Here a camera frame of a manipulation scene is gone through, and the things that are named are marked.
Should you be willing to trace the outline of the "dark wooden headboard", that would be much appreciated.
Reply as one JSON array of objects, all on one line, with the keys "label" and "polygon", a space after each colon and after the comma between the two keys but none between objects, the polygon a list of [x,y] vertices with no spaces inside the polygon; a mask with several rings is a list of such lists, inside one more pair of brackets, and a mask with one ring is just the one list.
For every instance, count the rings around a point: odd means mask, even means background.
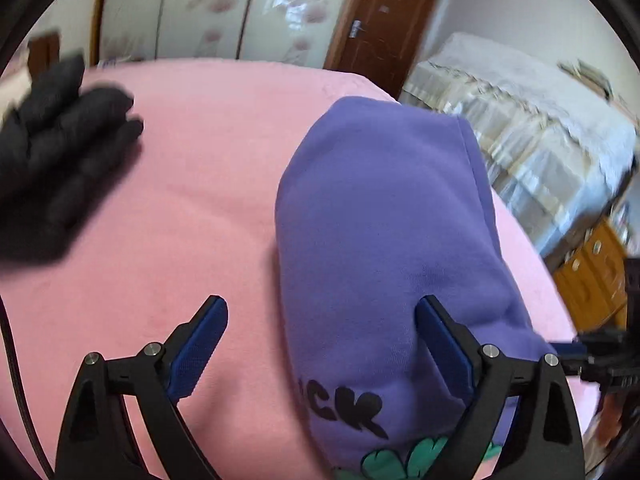
[{"label": "dark wooden headboard", "polygon": [[28,40],[27,66],[32,80],[36,80],[60,59],[61,35],[56,29]]}]

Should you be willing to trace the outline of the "floral sliding wardrobe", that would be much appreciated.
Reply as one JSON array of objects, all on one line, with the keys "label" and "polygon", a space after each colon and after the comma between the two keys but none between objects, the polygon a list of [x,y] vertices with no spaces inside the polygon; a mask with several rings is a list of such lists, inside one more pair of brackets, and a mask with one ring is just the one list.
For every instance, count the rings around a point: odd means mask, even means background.
[{"label": "floral sliding wardrobe", "polygon": [[228,58],[320,68],[345,0],[96,0],[96,62]]}]

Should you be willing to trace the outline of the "cream lace covered furniture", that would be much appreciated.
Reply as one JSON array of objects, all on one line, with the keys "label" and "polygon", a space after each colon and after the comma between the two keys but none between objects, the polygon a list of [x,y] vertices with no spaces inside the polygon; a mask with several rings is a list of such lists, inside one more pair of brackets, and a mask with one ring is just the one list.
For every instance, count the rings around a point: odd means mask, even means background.
[{"label": "cream lace covered furniture", "polygon": [[490,185],[549,264],[579,245],[634,164],[636,129],[608,102],[551,65],[465,32],[414,66],[400,99],[471,125]]}]

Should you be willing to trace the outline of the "stack of books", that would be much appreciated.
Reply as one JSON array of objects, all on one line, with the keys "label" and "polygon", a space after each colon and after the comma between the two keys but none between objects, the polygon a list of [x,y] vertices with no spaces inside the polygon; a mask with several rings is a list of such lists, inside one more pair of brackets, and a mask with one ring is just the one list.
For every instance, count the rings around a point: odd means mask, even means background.
[{"label": "stack of books", "polygon": [[601,98],[607,101],[612,100],[614,91],[611,81],[605,73],[601,72],[597,68],[582,60],[578,60],[576,63],[557,62],[556,66]]}]

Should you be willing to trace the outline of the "purple zip hoodie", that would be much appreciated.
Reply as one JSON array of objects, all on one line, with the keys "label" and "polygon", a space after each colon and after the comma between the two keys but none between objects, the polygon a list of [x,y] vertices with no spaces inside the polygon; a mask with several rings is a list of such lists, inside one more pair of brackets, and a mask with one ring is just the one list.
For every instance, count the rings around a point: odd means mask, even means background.
[{"label": "purple zip hoodie", "polygon": [[434,296],[481,344],[536,361],[550,346],[504,262],[469,123],[349,96],[304,137],[281,179],[284,329],[314,442],[337,479],[416,479],[465,408],[462,359],[423,342]]}]

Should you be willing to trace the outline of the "yellow wooden drawer cabinet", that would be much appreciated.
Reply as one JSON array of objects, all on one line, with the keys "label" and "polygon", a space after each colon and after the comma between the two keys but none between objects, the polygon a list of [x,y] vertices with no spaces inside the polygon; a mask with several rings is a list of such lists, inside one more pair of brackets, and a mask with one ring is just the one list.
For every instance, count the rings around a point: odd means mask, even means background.
[{"label": "yellow wooden drawer cabinet", "polygon": [[604,218],[553,272],[556,289],[578,333],[626,327],[626,257],[626,249]]}]

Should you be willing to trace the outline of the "pink bed blanket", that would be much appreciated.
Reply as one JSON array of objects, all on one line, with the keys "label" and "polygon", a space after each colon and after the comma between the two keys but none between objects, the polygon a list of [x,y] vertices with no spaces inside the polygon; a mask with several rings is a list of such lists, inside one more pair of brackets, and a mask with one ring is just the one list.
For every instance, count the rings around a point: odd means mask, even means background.
[{"label": "pink bed blanket", "polygon": [[85,83],[124,87],[144,130],[65,256],[1,268],[44,450],[55,453],[88,353],[132,356],[218,295],[229,326],[179,405],[195,439],[226,479],[324,478],[286,376],[274,203],[299,143],[336,100],[385,93],[360,76],[225,60],[88,70]]}]

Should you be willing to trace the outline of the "brown wooden door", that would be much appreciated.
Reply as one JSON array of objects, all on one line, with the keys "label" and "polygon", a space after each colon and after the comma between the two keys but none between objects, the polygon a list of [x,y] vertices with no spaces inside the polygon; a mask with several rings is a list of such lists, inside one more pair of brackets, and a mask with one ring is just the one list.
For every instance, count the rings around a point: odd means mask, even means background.
[{"label": "brown wooden door", "polygon": [[345,0],[324,67],[400,95],[438,0]]}]

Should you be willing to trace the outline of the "black puffer jacket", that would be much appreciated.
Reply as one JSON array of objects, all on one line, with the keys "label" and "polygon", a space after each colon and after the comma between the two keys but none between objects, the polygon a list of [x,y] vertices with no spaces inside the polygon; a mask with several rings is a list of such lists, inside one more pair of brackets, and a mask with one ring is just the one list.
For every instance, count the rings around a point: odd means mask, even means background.
[{"label": "black puffer jacket", "polygon": [[1,124],[1,258],[42,263],[64,255],[129,162],[143,132],[119,86],[81,87],[76,54],[42,73]]}]

